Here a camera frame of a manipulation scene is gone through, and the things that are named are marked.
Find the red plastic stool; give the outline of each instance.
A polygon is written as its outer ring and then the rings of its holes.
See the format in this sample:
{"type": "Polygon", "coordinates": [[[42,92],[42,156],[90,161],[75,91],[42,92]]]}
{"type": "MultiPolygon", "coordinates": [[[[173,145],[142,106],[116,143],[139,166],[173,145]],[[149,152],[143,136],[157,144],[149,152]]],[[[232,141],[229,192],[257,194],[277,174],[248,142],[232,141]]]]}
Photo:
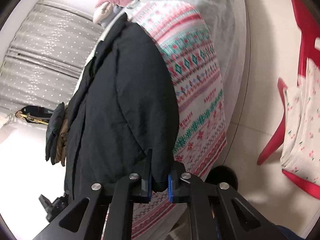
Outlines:
{"type": "MultiPolygon", "coordinates": [[[[311,13],[308,11],[307,7],[301,0],[291,0],[293,6],[294,17],[297,22],[298,27],[301,30],[301,44],[300,44],[300,55],[299,55],[299,65],[298,65],[298,75],[306,76],[307,59],[311,58],[315,64],[320,66],[320,51],[315,49],[316,38],[320,37],[320,28],[316,21],[314,20],[311,13]]],[[[287,85],[284,81],[279,78],[278,80],[278,90],[281,96],[282,103],[284,104],[283,89],[287,85]]],[[[263,162],[273,154],[284,142],[285,133],[285,111],[282,120],[273,134],[270,141],[267,143],[263,151],[260,153],[257,164],[261,165],[263,162]]],[[[282,170],[293,183],[298,187],[309,193],[315,198],[320,199],[320,187],[309,181],[301,179],[294,174],[282,170]]]]}

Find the curtain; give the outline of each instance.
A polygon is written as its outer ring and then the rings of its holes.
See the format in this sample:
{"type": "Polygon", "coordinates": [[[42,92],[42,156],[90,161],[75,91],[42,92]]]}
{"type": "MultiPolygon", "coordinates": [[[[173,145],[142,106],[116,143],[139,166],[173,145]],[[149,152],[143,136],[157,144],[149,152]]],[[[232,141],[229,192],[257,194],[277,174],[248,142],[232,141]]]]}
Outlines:
{"type": "Polygon", "coordinates": [[[40,0],[21,24],[0,68],[0,111],[69,102],[103,28],[92,17],[40,0]]]}

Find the silver bolt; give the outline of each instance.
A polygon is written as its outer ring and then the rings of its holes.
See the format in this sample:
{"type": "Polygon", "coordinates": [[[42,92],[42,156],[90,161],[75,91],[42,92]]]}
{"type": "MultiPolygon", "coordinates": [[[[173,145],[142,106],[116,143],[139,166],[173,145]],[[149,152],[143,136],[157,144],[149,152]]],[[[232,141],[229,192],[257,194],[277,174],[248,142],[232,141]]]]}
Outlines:
{"type": "Polygon", "coordinates": [[[228,189],[228,188],[230,188],[229,184],[226,183],[226,182],[220,183],[220,184],[219,184],[219,187],[220,187],[221,189],[228,189]]]}
{"type": "Polygon", "coordinates": [[[101,189],[101,184],[99,184],[99,183],[92,184],[91,188],[93,190],[99,190],[99,189],[101,189]]]}
{"type": "Polygon", "coordinates": [[[181,178],[190,179],[191,178],[191,174],[189,172],[182,173],[181,174],[181,178]]]}
{"type": "Polygon", "coordinates": [[[129,175],[129,178],[130,179],[138,179],[140,177],[140,175],[138,174],[138,173],[131,173],[130,175],[129,175]]]}

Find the black round object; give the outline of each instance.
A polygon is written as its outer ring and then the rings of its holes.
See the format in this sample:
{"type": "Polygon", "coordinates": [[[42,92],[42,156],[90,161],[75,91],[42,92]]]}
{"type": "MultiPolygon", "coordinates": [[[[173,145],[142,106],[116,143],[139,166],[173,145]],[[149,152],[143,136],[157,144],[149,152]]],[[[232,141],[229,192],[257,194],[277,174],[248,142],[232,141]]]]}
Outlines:
{"type": "Polygon", "coordinates": [[[238,190],[238,178],[234,171],[226,166],[218,166],[213,168],[205,180],[206,183],[218,185],[221,182],[226,182],[235,190],[238,190]]]}

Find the patterned towel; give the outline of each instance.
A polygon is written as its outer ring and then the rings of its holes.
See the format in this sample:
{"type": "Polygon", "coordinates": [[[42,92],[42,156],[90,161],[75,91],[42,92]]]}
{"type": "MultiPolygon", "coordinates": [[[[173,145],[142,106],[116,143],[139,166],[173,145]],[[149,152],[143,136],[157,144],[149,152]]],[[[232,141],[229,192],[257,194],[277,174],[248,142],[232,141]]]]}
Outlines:
{"type": "MultiPolygon", "coordinates": [[[[208,28],[200,13],[182,1],[141,4],[131,20],[154,40],[171,74],[180,114],[175,160],[204,179],[226,144],[220,68],[208,28]]],[[[166,191],[153,193],[147,205],[135,205],[132,239],[174,206],[166,191]]]]}
{"type": "Polygon", "coordinates": [[[284,90],[282,168],[320,186],[320,70],[308,59],[306,77],[284,90]]]}

